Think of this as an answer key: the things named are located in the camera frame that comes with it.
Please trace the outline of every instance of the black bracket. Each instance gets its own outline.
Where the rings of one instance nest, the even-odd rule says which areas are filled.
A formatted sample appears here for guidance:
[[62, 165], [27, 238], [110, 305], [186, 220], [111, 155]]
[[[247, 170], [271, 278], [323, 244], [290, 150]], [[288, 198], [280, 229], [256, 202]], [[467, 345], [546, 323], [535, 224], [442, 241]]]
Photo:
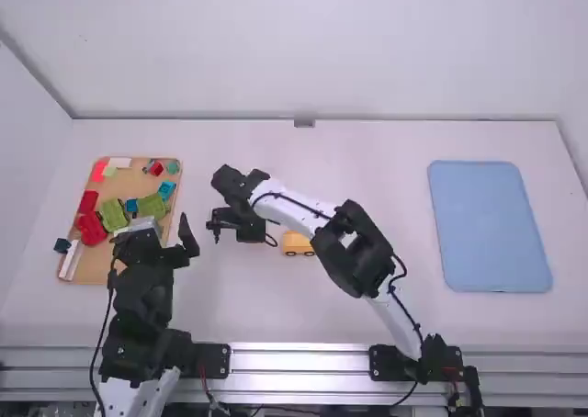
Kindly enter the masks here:
[[266, 221], [257, 215], [245, 219], [237, 215], [232, 208], [214, 208], [206, 228], [212, 231], [214, 242], [218, 243], [221, 230], [235, 231], [237, 242], [258, 243], [266, 240]]
[[182, 372], [182, 378], [227, 378], [231, 371], [231, 347], [227, 344], [193, 344], [194, 364]]
[[395, 346], [372, 345], [369, 347], [369, 377], [375, 382], [403, 382], [418, 380], [427, 382], [463, 381], [464, 367], [461, 350], [447, 346], [437, 359], [435, 369], [426, 369], [419, 362], [403, 355]]

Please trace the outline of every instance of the metal frame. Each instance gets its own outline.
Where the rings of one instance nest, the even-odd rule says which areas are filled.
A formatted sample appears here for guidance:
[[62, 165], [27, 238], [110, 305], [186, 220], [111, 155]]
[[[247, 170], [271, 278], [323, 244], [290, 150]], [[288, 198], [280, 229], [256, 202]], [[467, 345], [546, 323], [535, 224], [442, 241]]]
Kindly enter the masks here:
[[[229, 403], [389, 405], [410, 383], [380, 383], [368, 375], [363, 344], [231, 344], [231, 374], [211, 380]], [[588, 348], [461, 345], [477, 366], [486, 406], [588, 407]], [[93, 349], [0, 346], [0, 400], [94, 400], [87, 369]], [[417, 387], [406, 402], [444, 406], [446, 387]], [[198, 379], [182, 379], [171, 401], [206, 402]]]

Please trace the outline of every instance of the cable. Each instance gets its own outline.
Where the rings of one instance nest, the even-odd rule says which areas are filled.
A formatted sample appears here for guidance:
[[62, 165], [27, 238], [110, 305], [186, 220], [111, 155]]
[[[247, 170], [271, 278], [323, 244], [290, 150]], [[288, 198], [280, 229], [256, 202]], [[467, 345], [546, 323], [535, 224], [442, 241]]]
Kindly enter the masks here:
[[255, 410], [254, 413], [250, 417], [254, 417], [261, 410], [275, 410], [275, 411], [285, 411], [285, 412], [297, 412], [298, 414], [321, 415], [321, 413], [319, 411], [297, 410], [296, 408], [289, 408], [287, 406], [278, 406], [278, 405], [260, 405], [257, 408], [246, 407], [245, 409]]
[[400, 264], [401, 268], [402, 268], [402, 273], [400, 275], [396, 275], [394, 276], [390, 282], [388, 283], [388, 291], [390, 291], [390, 288], [392, 287], [392, 284], [394, 284], [394, 282], [396, 282], [399, 279], [402, 279], [404, 277], [406, 277], [406, 275], [408, 275], [408, 270], [406, 269], [406, 265], [404, 265], [404, 262], [402, 261], [402, 259], [395, 253], [392, 253], [392, 259], [394, 261], [396, 261], [398, 264]]
[[406, 394], [404, 394], [404, 396], [402, 396], [402, 398], [400, 400], [398, 400], [396, 403], [392, 403], [390, 405], [391, 408], [396, 408], [397, 406], [403, 404], [405, 401], [408, 400], [409, 397], [412, 396], [412, 394], [414, 393], [414, 390], [416, 389], [416, 386], [419, 384], [419, 382], [417, 382], [416, 380], [413, 383], [413, 386], [408, 390], [408, 392]]
[[117, 260], [117, 256], [112, 258], [110, 262], [110, 271], [108, 272], [107, 276], [107, 287], [108, 287], [108, 305], [107, 305], [107, 312], [104, 315], [104, 321], [102, 322], [102, 328], [100, 329], [100, 335], [98, 337], [98, 342], [96, 344], [96, 348], [94, 350], [94, 354], [92, 355], [92, 362], [90, 362], [90, 387], [92, 388], [92, 392], [96, 397], [96, 401], [98, 402], [98, 407], [100, 408], [100, 414], [102, 417], [106, 417], [106, 409], [104, 408], [104, 401], [102, 401], [102, 397], [100, 397], [100, 392], [96, 387], [96, 383], [94, 381], [94, 366], [96, 365], [96, 358], [98, 357], [98, 351], [100, 351], [100, 345], [102, 344], [102, 338], [104, 337], [104, 331], [107, 328], [108, 324], [108, 316], [110, 315], [110, 307], [112, 306], [112, 298], [114, 296], [114, 276], [117, 274], [117, 270], [114, 267], [114, 263]]
[[276, 238], [274, 238], [272, 235], [270, 235], [269, 233], [266, 233], [266, 238], [270, 239], [272, 242], [265, 240], [264, 242], [269, 245], [270, 247], [277, 247], [277, 241]]
[[264, 407], [264, 405], [259, 405], [257, 407], [257, 409], [254, 411], [254, 413], [251, 414], [249, 417], [255, 417], [257, 415], [257, 413], [259, 413], [263, 407]]
[[257, 204], [257, 202], [263, 198], [263, 197], [275, 197], [275, 198], [282, 198], [285, 199], [286, 201], [289, 201], [292, 204], [295, 204], [303, 209], [307, 209], [309, 212], [313, 213], [315, 217], [317, 218], [323, 218], [325, 220], [330, 220], [331, 217], [329, 217], [328, 215], [325, 215], [324, 213], [322, 213], [321, 211], [317, 210], [316, 208], [311, 208], [310, 206], [307, 206], [306, 204], [300, 203], [299, 201], [297, 201], [294, 198], [290, 198], [287, 197], [283, 194], [279, 194], [277, 192], [265, 192], [264, 194], [261, 194], [259, 197], [257, 197], [254, 202], [251, 204], [251, 209], [253, 210], [253, 208], [255, 207], [255, 205]]
[[402, 274], [395, 276], [390, 280], [390, 282], [388, 283], [388, 292], [390, 293], [392, 298], [396, 301], [398, 306], [401, 308], [404, 315], [410, 321], [411, 325], [413, 326], [414, 331], [416, 332], [416, 335], [419, 338], [419, 342], [421, 343], [421, 346], [422, 346], [424, 339], [423, 339], [423, 334], [421, 333], [421, 325], [414, 320], [411, 313], [408, 312], [408, 310], [406, 309], [406, 307], [404, 306], [402, 301], [400, 299], [398, 299], [398, 296], [396, 296], [396, 293], [394, 293], [394, 291], [396, 290], [396, 287], [393, 285], [394, 281], [397, 281], [398, 279], [402, 279], [403, 277], [406, 277], [406, 275], [408, 274], [408, 270], [406, 268], [406, 265], [402, 261], [402, 259], [397, 254], [392, 254], [392, 258], [395, 259], [398, 262], [398, 264], [401, 265]]

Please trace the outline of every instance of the blue cloth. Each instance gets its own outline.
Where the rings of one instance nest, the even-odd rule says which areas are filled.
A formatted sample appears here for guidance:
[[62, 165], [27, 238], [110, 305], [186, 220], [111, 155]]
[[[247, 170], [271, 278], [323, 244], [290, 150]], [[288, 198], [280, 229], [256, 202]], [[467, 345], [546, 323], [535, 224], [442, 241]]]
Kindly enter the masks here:
[[462, 292], [551, 289], [523, 178], [506, 162], [436, 161], [429, 184], [447, 284]]

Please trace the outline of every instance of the blue block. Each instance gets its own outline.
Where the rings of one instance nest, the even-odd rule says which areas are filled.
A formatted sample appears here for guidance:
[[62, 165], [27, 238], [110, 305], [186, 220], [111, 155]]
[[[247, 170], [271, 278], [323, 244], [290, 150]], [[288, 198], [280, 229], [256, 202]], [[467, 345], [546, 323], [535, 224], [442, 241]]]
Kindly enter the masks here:
[[172, 194], [174, 193], [174, 190], [175, 183], [172, 183], [171, 181], [164, 181], [159, 186], [159, 190], [157, 191], [157, 193], [162, 196], [163, 201], [167, 201], [170, 198], [170, 196], [172, 196]]
[[139, 206], [137, 206], [137, 198], [128, 199], [125, 203], [125, 209], [129, 213], [136, 213], [139, 211]]

